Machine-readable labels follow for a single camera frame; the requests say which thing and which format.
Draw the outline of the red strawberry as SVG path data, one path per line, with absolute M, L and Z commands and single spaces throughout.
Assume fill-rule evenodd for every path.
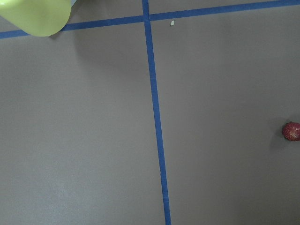
M 300 140 L 300 124 L 297 122 L 288 122 L 282 128 L 282 135 L 289 141 Z

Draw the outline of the yellow-green plastic cup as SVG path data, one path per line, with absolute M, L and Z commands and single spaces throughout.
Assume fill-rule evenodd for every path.
M 36 37 L 49 37 L 68 22 L 75 0 L 2 0 L 0 16 Z

